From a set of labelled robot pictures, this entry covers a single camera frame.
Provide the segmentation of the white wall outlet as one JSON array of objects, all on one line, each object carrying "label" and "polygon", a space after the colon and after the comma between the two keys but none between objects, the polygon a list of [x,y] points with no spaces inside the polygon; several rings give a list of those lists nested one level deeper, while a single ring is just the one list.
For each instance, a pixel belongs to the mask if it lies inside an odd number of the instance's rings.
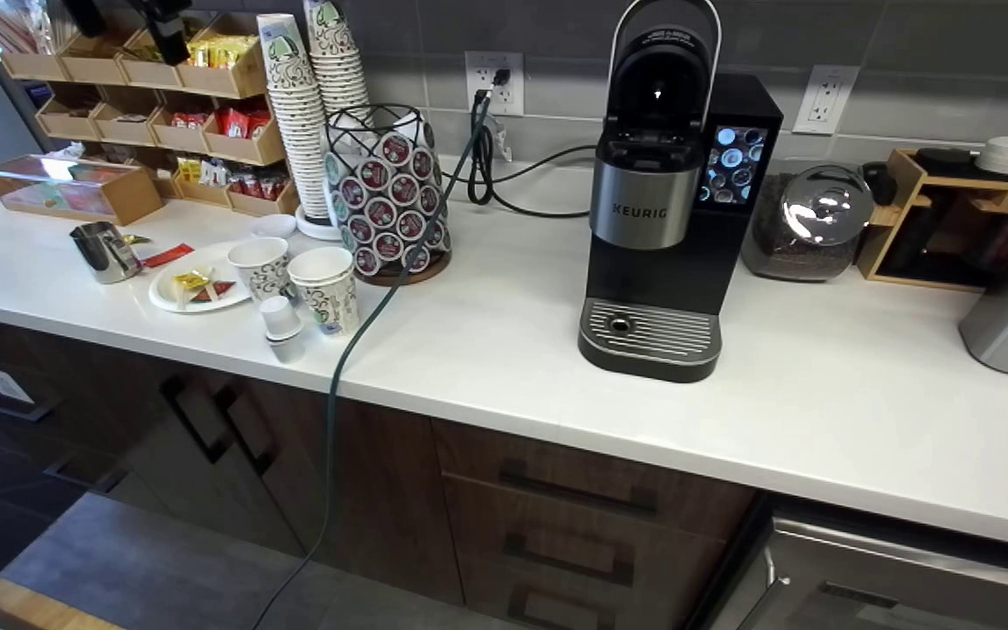
[{"label": "white wall outlet", "polygon": [[816,68],[793,111],[793,129],[829,136],[847,111],[852,84],[857,68]]},{"label": "white wall outlet", "polygon": [[518,54],[470,54],[466,98],[487,94],[495,116],[525,111],[525,68]]}]

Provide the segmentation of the white wall outlet left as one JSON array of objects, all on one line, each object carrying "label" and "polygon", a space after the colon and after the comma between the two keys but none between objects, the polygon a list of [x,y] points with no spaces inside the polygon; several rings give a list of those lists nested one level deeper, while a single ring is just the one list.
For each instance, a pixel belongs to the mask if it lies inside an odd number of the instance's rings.
[{"label": "white wall outlet left", "polygon": [[466,98],[487,94],[495,116],[525,111],[525,68],[518,54],[470,54]]}]

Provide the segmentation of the wooden rack with items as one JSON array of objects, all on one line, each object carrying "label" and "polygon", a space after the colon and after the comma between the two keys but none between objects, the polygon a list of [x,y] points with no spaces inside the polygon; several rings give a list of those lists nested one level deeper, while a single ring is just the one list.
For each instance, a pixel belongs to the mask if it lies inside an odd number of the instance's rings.
[{"label": "wooden rack with items", "polygon": [[935,147],[896,147],[885,174],[891,200],[869,218],[852,260],[865,280],[990,288],[1005,274],[1008,174]]}]

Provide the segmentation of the wooden condiment organizer shelf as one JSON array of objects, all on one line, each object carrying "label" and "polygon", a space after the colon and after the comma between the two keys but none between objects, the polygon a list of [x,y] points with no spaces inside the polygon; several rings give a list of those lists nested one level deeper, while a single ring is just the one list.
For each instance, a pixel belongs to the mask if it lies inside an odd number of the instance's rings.
[{"label": "wooden condiment organizer shelf", "polygon": [[152,171],[162,192],[236,213],[292,213],[296,192],[270,108],[252,31],[179,21],[182,62],[150,28],[57,40],[12,31],[0,54],[9,82],[46,84],[36,122],[50,141]]}]

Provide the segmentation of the silver round appliance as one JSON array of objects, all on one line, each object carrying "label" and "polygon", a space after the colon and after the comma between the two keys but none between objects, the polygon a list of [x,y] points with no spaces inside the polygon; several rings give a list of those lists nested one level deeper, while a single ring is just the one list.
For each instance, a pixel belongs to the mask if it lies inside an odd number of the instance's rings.
[{"label": "silver round appliance", "polygon": [[751,210],[742,263],[792,285],[837,280],[873,210],[869,181],[842,166],[770,174]]}]

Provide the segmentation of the stainless steel milk pitcher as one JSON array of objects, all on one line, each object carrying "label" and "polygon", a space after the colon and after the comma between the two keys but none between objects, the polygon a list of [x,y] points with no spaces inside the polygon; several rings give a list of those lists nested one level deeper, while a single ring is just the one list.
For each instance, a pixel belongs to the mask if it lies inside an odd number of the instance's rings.
[{"label": "stainless steel milk pitcher", "polygon": [[68,243],[102,285],[120,285],[141,274],[141,260],[108,221],[77,223]]}]

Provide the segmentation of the black Keurig coffee machine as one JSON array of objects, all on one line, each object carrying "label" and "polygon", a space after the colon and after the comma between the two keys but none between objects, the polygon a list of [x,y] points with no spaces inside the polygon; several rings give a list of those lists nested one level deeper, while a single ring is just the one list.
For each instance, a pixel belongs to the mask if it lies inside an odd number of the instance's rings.
[{"label": "black Keurig coffee machine", "polygon": [[757,75],[721,69],[714,0],[686,0],[709,42],[691,24],[626,40],[646,3],[611,28],[576,350],[606,370],[698,381],[784,111]]}]

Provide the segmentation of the tall paper cup stack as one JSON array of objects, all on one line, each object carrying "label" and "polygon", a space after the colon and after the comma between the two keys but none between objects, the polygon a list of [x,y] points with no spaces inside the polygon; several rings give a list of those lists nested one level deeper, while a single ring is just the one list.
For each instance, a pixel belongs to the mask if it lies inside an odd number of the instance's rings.
[{"label": "tall paper cup stack", "polygon": [[292,13],[260,13],[264,94],[290,179],[306,218],[332,221],[324,207],[324,108]]}]

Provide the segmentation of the stainless dishwasher front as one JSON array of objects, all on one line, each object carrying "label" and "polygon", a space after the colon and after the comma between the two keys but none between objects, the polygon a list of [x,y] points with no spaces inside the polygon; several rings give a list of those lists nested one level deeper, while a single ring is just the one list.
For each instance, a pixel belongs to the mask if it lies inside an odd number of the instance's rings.
[{"label": "stainless dishwasher front", "polygon": [[703,630],[1008,630],[1008,544],[777,500]]}]

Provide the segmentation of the white wall outlet right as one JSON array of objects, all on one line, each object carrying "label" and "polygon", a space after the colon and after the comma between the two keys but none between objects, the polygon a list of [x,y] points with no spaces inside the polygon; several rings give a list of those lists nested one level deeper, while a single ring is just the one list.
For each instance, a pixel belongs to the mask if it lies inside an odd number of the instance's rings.
[{"label": "white wall outlet right", "polygon": [[852,84],[857,68],[816,68],[793,111],[793,129],[829,136],[847,111]]}]

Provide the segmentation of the patterned paper cup right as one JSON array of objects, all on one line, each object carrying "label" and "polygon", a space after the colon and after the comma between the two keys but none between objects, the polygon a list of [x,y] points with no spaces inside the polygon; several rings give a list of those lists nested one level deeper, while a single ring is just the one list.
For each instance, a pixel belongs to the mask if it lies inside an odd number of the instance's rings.
[{"label": "patterned paper cup right", "polygon": [[361,322],[353,256],[339,246],[305,249],[285,263],[285,280],[324,335],[353,332]]}]

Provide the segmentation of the patterned paper cup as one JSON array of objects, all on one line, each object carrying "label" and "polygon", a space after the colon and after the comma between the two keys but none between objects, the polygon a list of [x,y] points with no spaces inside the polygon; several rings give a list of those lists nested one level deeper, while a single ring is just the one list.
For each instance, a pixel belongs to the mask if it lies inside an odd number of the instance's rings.
[{"label": "patterned paper cup", "polygon": [[324,335],[353,332],[361,322],[353,256],[339,246],[305,249],[285,263],[285,280]]},{"label": "patterned paper cup", "polygon": [[241,239],[226,249],[226,263],[235,266],[235,274],[241,278],[241,285],[254,302],[285,294],[290,285],[285,260],[290,246],[284,239],[264,235]]}]

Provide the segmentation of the patterned paper cup left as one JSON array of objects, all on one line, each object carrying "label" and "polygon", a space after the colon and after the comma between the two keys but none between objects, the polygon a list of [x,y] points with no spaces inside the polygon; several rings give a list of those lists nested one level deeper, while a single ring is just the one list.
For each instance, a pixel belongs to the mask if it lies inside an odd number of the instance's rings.
[{"label": "patterned paper cup left", "polygon": [[254,302],[285,294],[290,285],[285,260],[290,246],[284,239],[264,235],[241,239],[226,249],[226,263],[235,266],[235,274],[241,278],[241,285]]}]

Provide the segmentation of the white paper plate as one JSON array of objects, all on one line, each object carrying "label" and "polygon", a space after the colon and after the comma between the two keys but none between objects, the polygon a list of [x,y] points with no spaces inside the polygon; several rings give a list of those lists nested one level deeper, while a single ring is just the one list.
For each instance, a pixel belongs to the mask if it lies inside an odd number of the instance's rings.
[{"label": "white paper plate", "polygon": [[182,266],[152,278],[145,297],[162,313],[205,314],[243,304],[247,288],[236,278],[213,266]]}]

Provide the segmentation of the packets on plate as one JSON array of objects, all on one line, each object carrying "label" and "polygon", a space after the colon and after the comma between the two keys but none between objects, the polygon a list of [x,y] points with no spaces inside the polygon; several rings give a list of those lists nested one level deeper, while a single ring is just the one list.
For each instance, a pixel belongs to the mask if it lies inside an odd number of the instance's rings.
[{"label": "packets on plate", "polygon": [[184,270],[184,274],[176,274],[168,288],[179,304],[205,304],[205,302],[220,302],[229,292],[229,280],[217,280],[205,270]]}]

